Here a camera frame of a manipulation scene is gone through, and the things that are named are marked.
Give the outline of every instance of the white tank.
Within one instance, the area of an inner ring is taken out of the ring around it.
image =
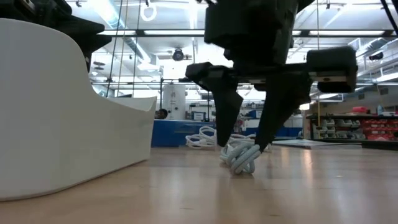
[[[167,119],[185,119],[185,85],[167,84],[163,88],[162,107],[169,112]]]

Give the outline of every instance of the coiled cable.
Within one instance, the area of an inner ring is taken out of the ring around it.
[[[232,134],[227,145],[221,149],[220,159],[230,167],[233,173],[247,172],[252,174],[256,169],[254,160],[260,156],[261,152],[260,146],[254,144],[254,137],[256,137],[255,134],[248,136]],[[199,134],[186,136],[185,139],[187,146],[194,149],[217,146],[216,130],[208,126],[201,127]]]

